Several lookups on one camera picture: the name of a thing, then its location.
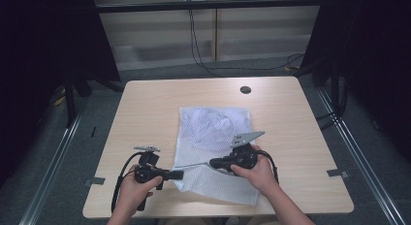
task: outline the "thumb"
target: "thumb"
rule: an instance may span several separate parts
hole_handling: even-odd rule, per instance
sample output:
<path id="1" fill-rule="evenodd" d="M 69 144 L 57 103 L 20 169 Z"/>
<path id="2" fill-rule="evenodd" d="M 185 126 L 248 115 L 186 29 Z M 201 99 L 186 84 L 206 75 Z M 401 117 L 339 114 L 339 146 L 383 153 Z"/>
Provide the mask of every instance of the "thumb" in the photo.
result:
<path id="1" fill-rule="evenodd" d="M 240 167 L 240 166 L 238 166 L 238 165 L 231 165 L 230 166 L 231 167 L 231 169 L 237 174 L 237 175 L 239 175 L 240 177 L 245 177 L 245 178 L 248 178 L 248 176 L 249 176 L 249 170 L 246 170 L 246 169 L 243 169 L 242 167 Z"/>
<path id="2" fill-rule="evenodd" d="M 144 183 L 142 186 L 146 191 L 148 191 L 159 185 L 161 182 L 163 182 L 163 178 L 161 176 L 157 176 L 149 180 L 148 182 Z"/>

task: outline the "wire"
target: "wire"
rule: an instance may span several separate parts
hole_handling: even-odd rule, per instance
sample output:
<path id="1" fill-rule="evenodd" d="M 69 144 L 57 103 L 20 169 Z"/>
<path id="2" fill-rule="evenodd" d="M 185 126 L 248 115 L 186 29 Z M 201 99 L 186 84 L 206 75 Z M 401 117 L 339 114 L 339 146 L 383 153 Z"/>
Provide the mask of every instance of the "wire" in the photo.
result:
<path id="1" fill-rule="evenodd" d="M 134 157 L 136 157 L 137 155 L 141 155 L 141 154 L 143 154 L 143 152 L 134 153 L 132 156 L 130 156 L 130 157 L 128 158 L 128 160 L 127 160 L 126 163 L 124 164 L 123 168 L 121 169 L 121 173 L 120 173 L 120 175 L 117 177 L 117 184 L 115 185 L 114 193 L 112 194 L 111 212 L 114 212 L 115 204 L 117 203 L 118 191 L 120 190 L 120 186 L 121 186 L 121 183 L 123 182 L 123 179 L 124 179 L 127 175 L 129 175 L 129 174 L 131 174 L 131 173 L 134 172 L 134 171 L 130 171 L 130 172 L 128 172 L 125 176 L 123 176 L 124 172 L 126 171 L 127 166 L 130 164 L 130 161 L 131 161 Z"/>
<path id="2" fill-rule="evenodd" d="M 276 180 L 277 182 L 279 182 L 279 181 L 278 181 L 277 167 L 275 166 L 274 161 L 272 160 L 272 157 L 269 155 L 269 153 L 266 152 L 266 151 L 263 151 L 263 150 L 256 150 L 256 152 L 257 152 L 257 154 L 261 154 L 261 155 L 267 157 L 267 159 L 269 160 L 269 162 L 270 162 L 271 165 L 272 165 L 272 172 L 274 173 L 274 178 L 275 178 L 275 180 Z"/>
<path id="3" fill-rule="evenodd" d="M 196 29 L 195 29 L 195 24 L 194 24 L 194 17 L 193 17 L 193 11 L 189 10 L 189 15 L 190 15 L 190 29 L 191 29 L 191 54 L 193 56 L 194 61 L 196 62 L 196 64 L 205 69 L 206 71 L 208 71 L 210 74 L 216 76 L 216 77 L 220 77 L 220 78 L 224 78 L 224 76 L 215 74 L 213 72 L 211 72 L 210 70 L 249 70 L 249 71 L 270 71 L 270 70 L 275 70 L 278 68 L 283 68 L 283 67 L 287 67 L 290 66 L 291 63 L 297 61 L 299 58 L 301 58 L 302 56 L 304 56 L 304 53 L 295 53 L 295 54 L 291 54 L 290 56 L 288 56 L 287 58 L 287 63 L 279 65 L 279 66 L 275 66 L 275 67 L 270 67 L 270 68 L 239 68 L 239 67 L 207 67 L 205 65 L 205 63 L 203 62 L 201 55 L 200 55 L 200 51 L 199 51 L 199 46 L 198 46 L 198 42 L 197 42 L 197 35 L 196 35 Z M 194 52 L 194 47 L 196 48 L 197 51 L 197 55 L 199 58 L 199 61 L 197 60 L 196 54 Z M 290 60 L 290 58 L 292 56 L 297 56 L 296 58 L 294 58 L 293 60 Z"/>
<path id="4" fill-rule="evenodd" d="M 323 126 L 320 127 L 320 130 L 327 129 L 328 127 L 330 127 L 334 123 L 338 122 L 342 118 L 342 115 L 344 114 L 344 112 L 347 108 L 347 98 L 348 98 L 348 83 L 347 83 L 346 80 L 344 80 L 343 93 L 342 93 L 341 101 L 339 103 L 339 107 L 336 110 L 334 110 L 333 112 L 330 112 L 328 114 L 321 115 L 321 116 L 318 116 L 318 117 L 315 118 L 316 120 L 321 120 L 321 119 L 326 118 L 328 116 L 333 116 L 331 121 L 327 122 L 326 124 L 324 124 Z"/>

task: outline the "round grommet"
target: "round grommet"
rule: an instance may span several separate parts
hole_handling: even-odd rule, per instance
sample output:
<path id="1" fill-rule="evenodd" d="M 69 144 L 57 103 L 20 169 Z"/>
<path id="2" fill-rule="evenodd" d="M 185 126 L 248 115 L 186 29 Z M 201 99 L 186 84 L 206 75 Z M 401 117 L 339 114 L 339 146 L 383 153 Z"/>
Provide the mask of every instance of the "round grommet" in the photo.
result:
<path id="1" fill-rule="evenodd" d="M 251 92 L 251 87 L 249 86 L 243 86 L 239 89 L 240 92 L 244 93 L 244 94 L 248 94 Z"/>

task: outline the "floor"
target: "floor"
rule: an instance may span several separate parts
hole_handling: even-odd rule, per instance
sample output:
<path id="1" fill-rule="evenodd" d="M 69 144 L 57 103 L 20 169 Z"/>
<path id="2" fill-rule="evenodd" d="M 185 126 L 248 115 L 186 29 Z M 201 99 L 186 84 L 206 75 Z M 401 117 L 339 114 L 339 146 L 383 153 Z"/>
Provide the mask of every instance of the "floor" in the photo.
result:
<path id="1" fill-rule="evenodd" d="M 219 70 L 195 64 L 130 70 L 120 72 L 120 84 L 128 80 L 288 76 L 290 72 L 283 67 L 274 68 L 286 62 L 287 58 L 275 58 L 206 63 L 208 68 L 231 68 Z M 329 113 L 329 85 L 316 88 L 309 75 L 299 80 L 314 115 Z M 121 93 L 95 82 L 90 84 L 91 96 L 76 97 L 79 117 L 75 129 L 66 129 L 64 103 L 45 112 L 36 142 L 0 191 L 0 224 L 107 222 L 107 219 L 90 220 L 82 216 L 89 189 L 84 182 L 94 176 Z M 320 119 L 319 126 L 330 119 Z M 411 164 L 397 153 L 389 137 L 375 129 L 374 120 L 351 93 L 343 121 L 324 129 L 323 135 L 338 169 L 348 173 L 344 182 L 355 209 L 348 214 L 311 214 L 311 219 L 317 224 L 411 223 Z M 342 138 L 341 133 L 346 132 L 342 125 L 348 127 L 352 144 L 359 149 L 350 147 L 350 139 Z M 155 219 L 136 219 L 132 224 L 155 224 Z"/>

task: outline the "electrical cord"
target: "electrical cord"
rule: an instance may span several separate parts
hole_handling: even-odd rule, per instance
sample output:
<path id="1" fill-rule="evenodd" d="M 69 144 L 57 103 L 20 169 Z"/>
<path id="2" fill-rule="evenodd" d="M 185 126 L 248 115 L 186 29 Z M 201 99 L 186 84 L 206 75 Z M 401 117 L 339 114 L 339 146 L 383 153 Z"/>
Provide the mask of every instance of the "electrical cord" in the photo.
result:
<path id="1" fill-rule="evenodd" d="M 272 160 L 272 157 L 271 157 L 266 151 L 263 151 L 263 150 L 256 150 L 256 152 L 257 152 L 257 154 L 261 154 L 261 155 L 267 157 L 267 159 L 269 160 L 269 162 L 270 162 L 271 165 L 272 165 L 272 172 L 274 173 L 274 178 L 275 178 L 275 180 L 277 181 L 277 183 L 279 183 L 279 181 L 278 181 L 277 167 L 275 166 L 274 160 Z"/>
<path id="2" fill-rule="evenodd" d="M 287 66 L 284 67 L 284 69 L 286 71 L 289 71 L 288 76 L 292 76 L 295 71 L 299 71 L 300 67 L 293 67 L 291 66 L 291 63 L 296 61 L 297 59 L 301 58 L 304 56 L 304 53 L 295 53 L 295 54 L 291 54 L 290 56 L 287 57 Z"/>
<path id="3" fill-rule="evenodd" d="M 126 163 L 124 164 L 123 169 L 121 170 L 121 173 L 120 173 L 120 175 L 119 175 L 118 178 L 117 178 L 117 183 L 115 184 L 114 193 L 112 194 L 111 212 L 114 212 L 115 204 L 117 203 L 118 191 L 120 190 L 120 186 L 121 186 L 121 183 L 123 182 L 123 179 L 124 179 L 127 175 L 129 175 L 129 174 L 131 174 L 131 173 L 134 172 L 134 171 L 130 171 L 130 172 L 128 172 L 128 173 L 124 176 L 123 174 L 124 174 L 124 172 L 126 171 L 127 166 L 130 164 L 130 161 L 131 161 L 134 157 L 136 157 L 137 155 L 142 155 L 142 154 L 143 154 L 143 152 L 134 153 L 132 156 L 130 156 L 130 157 L 128 158 L 128 160 L 127 160 Z"/>
<path id="4" fill-rule="evenodd" d="M 348 98 L 348 83 L 346 80 L 344 80 L 343 93 L 342 93 L 341 101 L 339 103 L 339 107 L 333 112 L 316 117 L 316 120 L 318 121 L 326 117 L 332 116 L 332 120 L 330 120 L 329 122 L 321 126 L 320 130 L 323 131 L 327 129 L 328 127 L 332 126 L 334 123 L 338 122 L 342 118 L 342 115 L 344 114 L 347 108 L 347 98 Z"/>
<path id="5" fill-rule="evenodd" d="M 196 62 L 196 64 L 205 69 L 206 71 L 208 71 L 211 75 L 219 77 L 219 78 L 224 78 L 224 76 L 215 74 L 213 72 L 211 72 L 211 70 L 250 70 L 250 71 L 270 71 L 270 70 L 275 70 L 275 69 L 279 69 L 279 68 L 283 68 L 283 67 L 287 67 L 290 66 L 291 63 L 297 61 L 299 58 L 301 58 L 302 56 L 304 56 L 304 53 L 295 53 L 295 54 L 291 54 L 290 56 L 288 56 L 287 58 L 287 63 L 279 65 L 279 66 L 275 66 L 275 67 L 270 67 L 270 68 L 239 68 L 239 67 L 214 67 L 214 68 L 210 68 L 207 67 L 205 65 L 205 63 L 203 62 L 201 55 L 200 55 L 200 51 L 199 51 L 199 46 L 198 46 L 198 42 L 197 42 L 197 35 L 196 35 L 196 29 L 195 29 L 195 24 L 194 24 L 194 17 L 193 17 L 193 11 L 189 10 L 189 15 L 190 15 L 190 29 L 191 29 L 191 54 L 193 56 L 194 61 Z M 197 51 L 197 55 L 199 58 L 199 61 L 197 60 L 196 54 L 194 52 L 194 47 L 196 48 Z M 291 57 L 293 56 L 297 56 L 296 58 L 294 58 L 293 60 L 290 60 Z"/>
<path id="6" fill-rule="evenodd" d="M 326 62 L 326 60 L 327 60 L 327 57 L 320 56 L 320 57 L 318 57 L 318 59 L 316 59 L 312 63 L 300 68 L 298 71 L 293 73 L 292 76 L 295 77 L 295 78 L 299 78 L 303 75 L 307 75 L 307 74 L 311 73 L 315 68 L 321 66 L 324 62 Z"/>

